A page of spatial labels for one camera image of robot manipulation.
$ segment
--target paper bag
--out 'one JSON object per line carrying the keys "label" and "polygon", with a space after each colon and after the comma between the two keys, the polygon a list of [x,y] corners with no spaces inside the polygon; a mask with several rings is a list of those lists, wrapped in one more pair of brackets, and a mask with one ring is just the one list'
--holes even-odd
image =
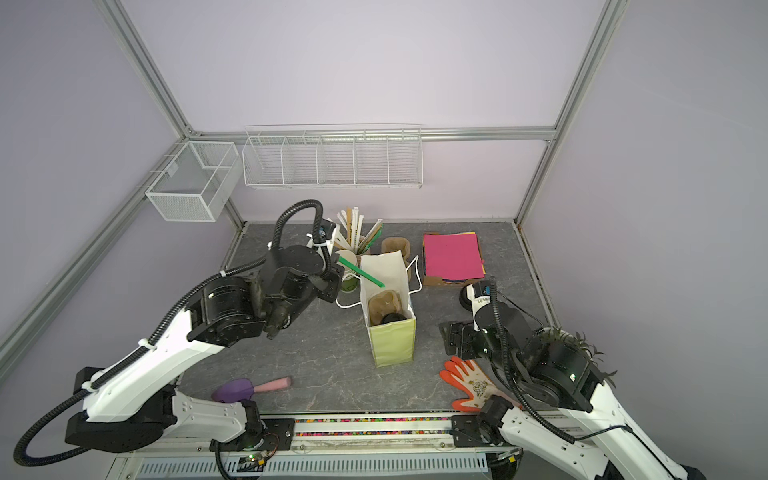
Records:
{"label": "paper bag", "polygon": [[[360,302],[371,342],[373,361],[376,366],[410,362],[413,360],[416,315],[411,305],[408,274],[402,262],[402,254],[398,251],[382,255],[366,255],[360,259],[360,269],[384,283],[384,288],[381,288],[366,278],[360,281]],[[368,300],[384,290],[395,290],[399,294],[403,308],[402,314],[406,319],[371,326]]]}

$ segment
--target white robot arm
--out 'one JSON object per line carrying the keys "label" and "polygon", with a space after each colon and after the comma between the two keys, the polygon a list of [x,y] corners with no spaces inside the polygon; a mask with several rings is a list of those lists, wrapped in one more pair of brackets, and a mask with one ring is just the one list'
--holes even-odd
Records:
{"label": "white robot arm", "polygon": [[[281,247],[284,225],[305,208],[315,209],[309,245]],[[199,283],[120,362],[106,369],[82,369],[73,396],[22,436],[14,460],[23,466],[48,465],[89,449],[129,452],[161,437],[212,438],[213,445],[224,445],[227,450],[262,445],[269,434],[254,402],[193,399],[170,383],[190,366],[238,340],[262,333],[273,338],[315,298],[336,300],[343,268],[331,259],[330,239],[338,226],[322,215],[323,205],[317,200],[294,204],[275,223],[265,257]],[[257,266],[262,268],[255,281],[237,276]],[[27,447],[35,435],[81,400],[84,409],[69,419],[65,436],[67,443],[78,448],[41,458],[28,455]]]}
{"label": "white robot arm", "polygon": [[[467,286],[459,302],[473,321],[441,327],[444,336],[454,337],[447,339],[455,346],[451,353],[485,357],[495,372],[506,372],[499,380],[525,410],[493,396],[462,436],[522,447],[580,480],[704,479],[664,454],[622,408],[582,339],[559,329],[531,329],[521,312],[499,303],[496,294],[493,278]],[[552,425],[530,398],[557,408],[587,435],[574,438]]]}

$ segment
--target gardening glove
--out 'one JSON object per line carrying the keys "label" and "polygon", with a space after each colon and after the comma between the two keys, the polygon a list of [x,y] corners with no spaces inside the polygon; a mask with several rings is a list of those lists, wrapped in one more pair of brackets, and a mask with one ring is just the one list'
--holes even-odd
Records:
{"label": "gardening glove", "polygon": [[468,399],[455,400],[451,404],[454,410],[479,412],[485,401],[493,395],[505,398],[515,405],[518,404],[499,390],[474,360],[462,360],[452,356],[444,365],[445,370],[440,372],[440,378],[469,396]]}

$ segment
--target green leaves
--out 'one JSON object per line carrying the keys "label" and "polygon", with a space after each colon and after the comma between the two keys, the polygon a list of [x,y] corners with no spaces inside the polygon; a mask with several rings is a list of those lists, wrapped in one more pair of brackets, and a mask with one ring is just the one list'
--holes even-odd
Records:
{"label": "green leaves", "polygon": [[[594,345],[589,343],[587,341],[587,336],[584,334],[584,332],[574,332],[573,335],[571,335],[568,332],[565,332],[560,327],[553,327],[548,330],[545,330],[544,332],[540,333],[539,336],[544,341],[549,342],[563,342],[567,343],[568,345],[575,346],[576,348],[580,349],[582,352],[586,353],[589,357],[590,363],[597,366],[597,362],[603,362],[603,359],[600,358],[601,355],[605,355],[604,352],[601,352],[597,349]],[[614,380],[611,378],[612,376],[616,375],[617,370],[614,370],[611,373],[603,373],[603,376],[608,383],[611,384],[614,388],[616,388],[616,384],[614,383]]]}

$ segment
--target white wire shelf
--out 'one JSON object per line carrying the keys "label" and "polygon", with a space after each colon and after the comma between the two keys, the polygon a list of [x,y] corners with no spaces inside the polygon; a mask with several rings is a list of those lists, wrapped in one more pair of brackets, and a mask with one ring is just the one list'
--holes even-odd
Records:
{"label": "white wire shelf", "polygon": [[259,189],[421,187],[421,131],[258,131],[243,147],[243,172]]}
{"label": "white wire shelf", "polygon": [[233,142],[188,141],[147,189],[169,222],[215,222],[240,179]]}

